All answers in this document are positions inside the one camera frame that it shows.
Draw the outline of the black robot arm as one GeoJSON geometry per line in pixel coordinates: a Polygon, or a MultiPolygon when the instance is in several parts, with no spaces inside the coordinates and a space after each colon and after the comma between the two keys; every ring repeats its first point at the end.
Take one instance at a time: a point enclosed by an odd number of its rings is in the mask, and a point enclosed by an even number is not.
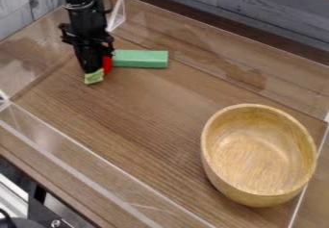
{"type": "Polygon", "coordinates": [[[69,22],[60,23],[61,41],[73,46],[85,74],[112,68],[115,39],[107,32],[107,15],[113,11],[112,0],[64,0],[69,22]]]}

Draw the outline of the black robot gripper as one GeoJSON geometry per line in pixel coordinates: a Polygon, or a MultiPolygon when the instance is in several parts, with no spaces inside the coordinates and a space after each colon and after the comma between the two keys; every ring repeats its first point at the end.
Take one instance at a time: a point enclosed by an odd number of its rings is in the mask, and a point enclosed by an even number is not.
{"type": "Polygon", "coordinates": [[[60,23],[61,41],[73,46],[74,54],[85,74],[103,66],[103,58],[113,56],[113,37],[107,33],[107,13],[103,6],[65,6],[69,22],[60,23]]]}

